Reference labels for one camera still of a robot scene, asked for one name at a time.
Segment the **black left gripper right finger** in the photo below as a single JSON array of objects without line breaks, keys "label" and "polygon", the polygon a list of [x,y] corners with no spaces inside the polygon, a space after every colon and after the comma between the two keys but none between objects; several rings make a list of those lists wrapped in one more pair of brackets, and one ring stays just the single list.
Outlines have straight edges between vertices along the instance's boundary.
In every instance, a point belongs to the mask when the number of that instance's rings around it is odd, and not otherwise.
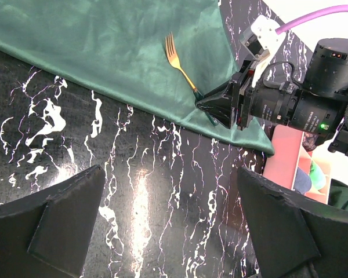
[{"label": "black left gripper right finger", "polygon": [[263,277],[348,277],[348,211],[246,168],[237,185]]}]

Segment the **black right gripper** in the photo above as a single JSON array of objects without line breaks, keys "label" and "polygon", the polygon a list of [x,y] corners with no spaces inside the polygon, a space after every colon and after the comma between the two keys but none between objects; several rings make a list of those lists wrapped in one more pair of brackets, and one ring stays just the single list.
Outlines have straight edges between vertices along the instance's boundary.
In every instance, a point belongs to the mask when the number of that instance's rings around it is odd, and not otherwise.
[{"label": "black right gripper", "polygon": [[344,116],[344,102],[316,96],[292,81],[273,83],[261,77],[252,87],[255,73],[256,61],[245,60],[231,82],[205,94],[196,107],[227,129],[246,128],[256,117],[318,136],[335,132]]}]

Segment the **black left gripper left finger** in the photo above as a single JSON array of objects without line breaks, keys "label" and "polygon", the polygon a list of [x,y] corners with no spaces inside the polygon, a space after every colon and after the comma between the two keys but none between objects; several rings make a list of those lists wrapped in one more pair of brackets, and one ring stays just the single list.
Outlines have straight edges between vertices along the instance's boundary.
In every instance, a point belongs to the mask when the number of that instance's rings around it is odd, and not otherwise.
[{"label": "black left gripper left finger", "polygon": [[0,277],[80,277],[104,175],[95,165],[0,205]]}]

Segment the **gold fork green handle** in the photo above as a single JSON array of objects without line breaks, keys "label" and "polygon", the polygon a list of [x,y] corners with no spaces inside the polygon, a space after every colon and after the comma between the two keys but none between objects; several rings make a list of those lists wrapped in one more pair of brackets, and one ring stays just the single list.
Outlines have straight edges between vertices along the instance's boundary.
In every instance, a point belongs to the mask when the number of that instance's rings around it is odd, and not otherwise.
[{"label": "gold fork green handle", "polygon": [[189,76],[186,74],[185,70],[182,68],[180,63],[180,58],[178,56],[175,40],[173,37],[173,32],[169,32],[165,37],[165,54],[168,60],[168,63],[175,69],[179,70],[183,75],[184,79],[188,83],[191,88],[191,91],[194,95],[194,105],[197,104],[198,101],[204,99],[204,95],[198,90],[196,85],[192,82]]}]

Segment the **dark green cloth napkin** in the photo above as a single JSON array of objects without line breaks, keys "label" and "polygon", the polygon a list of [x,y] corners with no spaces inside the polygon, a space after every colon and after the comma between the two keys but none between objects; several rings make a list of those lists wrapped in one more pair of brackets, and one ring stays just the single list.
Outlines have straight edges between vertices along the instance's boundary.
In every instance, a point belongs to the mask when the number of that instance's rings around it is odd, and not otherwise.
[{"label": "dark green cloth napkin", "polygon": [[257,120],[214,126],[166,58],[173,32],[201,93],[237,70],[217,1],[0,1],[0,51],[186,129],[274,153]]}]

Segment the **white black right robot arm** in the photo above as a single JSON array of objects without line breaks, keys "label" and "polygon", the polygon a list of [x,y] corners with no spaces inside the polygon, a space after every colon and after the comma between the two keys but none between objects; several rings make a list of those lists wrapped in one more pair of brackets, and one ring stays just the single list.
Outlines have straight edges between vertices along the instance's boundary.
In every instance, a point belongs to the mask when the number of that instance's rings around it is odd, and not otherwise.
[{"label": "white black right robot arm", "polygon": [[304,80],[278,83],[256,75],[248,55],[228,82],[197,101],[200,110],[226,128],[248,127],[252,117],[314,134],[330,141],[330,152],[348,157],[348,39],[318,41]]}]

